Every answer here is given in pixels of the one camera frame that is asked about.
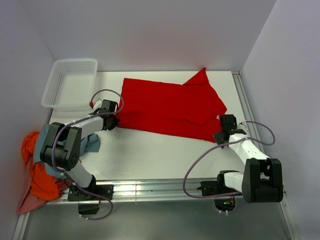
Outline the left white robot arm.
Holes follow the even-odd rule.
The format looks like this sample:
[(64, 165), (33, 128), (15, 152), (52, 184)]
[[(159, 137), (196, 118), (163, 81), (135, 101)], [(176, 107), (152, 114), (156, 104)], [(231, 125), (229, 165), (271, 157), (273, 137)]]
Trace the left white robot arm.
[(98, 188), (94, 175), (79, 160), (81, 142), (96, 132), (113, 130), (120, 122), (116, 116), (119, 111), (117, 102), (103, 100), (101, 107), (83, 119), (68, 124), (54, 122), (48, 127), (40, 161), (70, 179), (86, 200), (95, 198)]

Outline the blue grey t shirt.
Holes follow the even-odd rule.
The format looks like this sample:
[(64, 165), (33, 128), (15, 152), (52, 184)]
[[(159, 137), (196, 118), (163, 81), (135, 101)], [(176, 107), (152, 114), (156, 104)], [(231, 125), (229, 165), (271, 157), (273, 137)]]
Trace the blue grey t shirt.
[[(40, 153), (43, 147), (44, 141), (46, 139), (47, 133), (49, 131), (50, 125), (45, 124), (40, 130), (38, 137), (35, 142), (34, 152), (33, 152), (33, 163), (40, 163), (41, 167), (44, 167), (45, 172), (52, 177), (57, 179), (65, 179), (64, 175), (61, 175), (56, 169), (49, 166), (47, 163), (41, 163)], [(96, 133), (92, 133), (81, 140), (80, 144), (80, 156), (85, 153), (96, 153), (99, 151), (101, 145), (101, 140)]]

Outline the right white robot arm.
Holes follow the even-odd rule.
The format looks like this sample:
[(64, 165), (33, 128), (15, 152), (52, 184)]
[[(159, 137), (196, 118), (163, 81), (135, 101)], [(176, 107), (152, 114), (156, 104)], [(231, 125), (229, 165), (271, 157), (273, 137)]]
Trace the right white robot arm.
[(283, 200), (282, 164), (277, 158), (270, 158), (260, 151), (249, 136), (238, 127), (232, 114), (218, 117), (221, 130), (214, 134), (220, 148), (228, 147), (242, 160), (244, 170), (221, 170), (217, 175), (218, 194), (242, 194), (247, 203), (279, 203)]

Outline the red t shirt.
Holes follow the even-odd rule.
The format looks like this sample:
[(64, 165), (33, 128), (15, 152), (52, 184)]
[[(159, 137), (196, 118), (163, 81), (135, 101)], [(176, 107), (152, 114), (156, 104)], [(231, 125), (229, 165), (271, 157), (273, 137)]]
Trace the red t shirt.
[(203, 68), (183, 84), (125, 78), (118, 127), (215, 142), (226, 105)]

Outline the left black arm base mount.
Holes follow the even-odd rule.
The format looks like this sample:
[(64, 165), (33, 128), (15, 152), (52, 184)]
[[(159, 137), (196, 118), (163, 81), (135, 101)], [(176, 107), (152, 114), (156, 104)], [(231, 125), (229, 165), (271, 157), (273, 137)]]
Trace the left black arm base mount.
[(114, 185), (112, 184), (99, 184), (94, 187), (92, 194), (88, 194), (78, 187), (72, 185), (67, 195), (67, 201), (78, 203), (78, 213), (91, 217), (96, 215), (100, 210), (102, 201), (110, 202), (111, 210), (113, 210)]

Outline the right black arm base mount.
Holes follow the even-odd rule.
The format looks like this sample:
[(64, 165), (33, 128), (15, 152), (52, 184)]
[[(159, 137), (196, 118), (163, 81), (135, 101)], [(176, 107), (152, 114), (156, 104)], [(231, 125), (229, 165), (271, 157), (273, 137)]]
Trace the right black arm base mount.
[[(234, 189), (225, 187), (222, 183), (218, 183), (217, 180), (201, 181), (197, 190), (201, 191), (203, 197), (236, 192)], [(225, 198), (215, 199), (214, 205), (221, 211), (233, 211), (236, 208), (235, 196), (228, 195)]]

